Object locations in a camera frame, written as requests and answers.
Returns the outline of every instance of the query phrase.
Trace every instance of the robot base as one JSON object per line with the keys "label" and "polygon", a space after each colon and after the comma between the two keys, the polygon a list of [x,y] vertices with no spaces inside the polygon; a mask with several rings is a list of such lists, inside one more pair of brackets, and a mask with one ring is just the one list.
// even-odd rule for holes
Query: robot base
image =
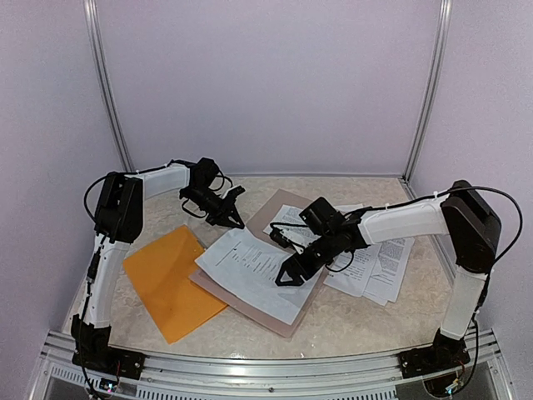
{"label": "robot base", "polygon": [[141,352],[109,347],[110,333],[111,326],[95,328],[92,324],[81,322],[79,315],[75,315],[71,334],[76,338],[76,352],[72,363],[81,367],[83,360],[86,369],[139,380],[146,356]]}
{"label": "robot base", "polygon": [[436,333],[431,346],[417,347],[398,354],[403,378],[457,368],[461,364],[466,365],[470,360],[465,340],[450,339],[443,336],[440,330]]}
{"label": "robot base", "polygon": [[[139,380],[146,358],[144,354],[114,347],[108,347],[106,353],[105,359],[91,359],[83,355],[83,366],[100,373]],[[82,365],[79,352],[72,357],[72,363]]]}

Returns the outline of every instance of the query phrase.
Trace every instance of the stack of papers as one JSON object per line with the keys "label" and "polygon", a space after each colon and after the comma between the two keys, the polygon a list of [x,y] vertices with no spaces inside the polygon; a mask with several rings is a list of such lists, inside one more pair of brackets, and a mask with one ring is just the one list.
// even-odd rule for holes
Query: stack of papers
{"label": "stack of papers", "polygon": [[278,287],[274,281],[281,263],[290,256],[244,228],[226,232],[196,263],[213,281],[243,302],[292,325],[320,273],[301,287]]}
{"label": "stack of papers", "polygon": [[[362,205],[359,204],[337,206],[336,209],[346,213],[361,207]],[[284,205],[272,221],[303,224],[304,222],[299,217],[300,213],[300,208]],[[318,236],[304,227],[280,228],[290,233],[291,240],[303,246],[318,239]],[[271,228],[268,225],[264,232],[270,233],[270,231]],[[415,239],[409,237],[357,250],[350,267],[342,272],[330,272],[325,284],[351,296],[364,296],[382,306],[385,306],[387,302],[395,302],[398,299],[407,260],[414,242]],[[336,270],[343,268],[350,262],[350,258],[350,253],[342,253],[330,268]]]}

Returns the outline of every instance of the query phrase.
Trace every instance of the white wall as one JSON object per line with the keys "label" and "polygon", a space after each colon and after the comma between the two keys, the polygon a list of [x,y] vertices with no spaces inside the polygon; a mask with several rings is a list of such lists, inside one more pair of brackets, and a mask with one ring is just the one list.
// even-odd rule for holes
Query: white wall
{"label": "white wall", "polygon": [[0,398],[23,397],[92,249],[82,196],[119,168],[82,2],[0,3]]}
{"label": "white wall", "polygon": [[[519,398],[533,382],[533,2],[455,0],[440,85],[413,187],[417,194],[466,178],[503,189],[526,222],[498,265],[481,321],[493,327]],[[516,231],[506,200],[486,195],[503,221],[500,249]]]}
{"label": "white wall", "polygon": [[99,2],[132,158],[400,175],[439,0]]}

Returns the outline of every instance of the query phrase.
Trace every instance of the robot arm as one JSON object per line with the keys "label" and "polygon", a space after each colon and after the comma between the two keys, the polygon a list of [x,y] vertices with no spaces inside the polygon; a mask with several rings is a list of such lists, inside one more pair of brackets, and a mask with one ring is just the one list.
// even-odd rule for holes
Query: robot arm
{"label": "robot arm", "polygon": [[[457,256],[457,274],[441,328],[431,347],[399,355],[405,378],[453,368],[470,361],[463,337],[486,294],[496,260],[501,221],[467,181],[457,181],[444,196],[405,205],[367,207],[342,215],[323,197],[301,214],[319,235],[301,253],[290,256],[277,276],[278,286],[300,286],[342,252],[354,252],[387,240],[420,235],[450,235]],[[290,240],[273,229],[271,239]]]}
{"label": "robot arm", "polygon": [[180,198],[194,202],[211,225],[244,228],[235,207],[244,189],[231,187],[219,196],[209,187],[220,176],[214,161],[203,158],[197,163],[173,161],[140,173],[110,172],[105,177],[94,216],[97,234],[87,271],[87,300],[72,320],[71,334],[78,348],[75,364],[113,375],[120,365],[121,376],[138,379],[144,356],[107,344],[113,293],[127,251],[141,234],[144,202],[180,189]]}

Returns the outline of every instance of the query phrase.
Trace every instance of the tabletop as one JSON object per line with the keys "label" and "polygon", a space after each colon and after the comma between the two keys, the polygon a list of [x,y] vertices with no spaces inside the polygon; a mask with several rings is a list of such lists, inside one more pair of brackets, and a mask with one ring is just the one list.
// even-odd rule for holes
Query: tabletop
{"label": "tabletop", "polygon": [[[235,177],[233,181],[246,189],[237,199],[245,222],[278,188],[310,200],[323,196],[333,205],[380,206],[407,200],[395,178]],[[185,214],[178,196],[178,191],[172,191],[146,201],[144,227],[128,255],[183,224],[207,246],[227,231]],[[429,238],[419,237],[411,250],[398,299],[385,307],[322,286],[292,338],[280,337],[228,307],[169,345],[122,270],[112,303],[109,344],[215,358],[321,358],[395,350],[433,340],[450,294],[450,284]],[[70,331],[72,314],[82,295],[80,290],[64,324],[65,333]]]}

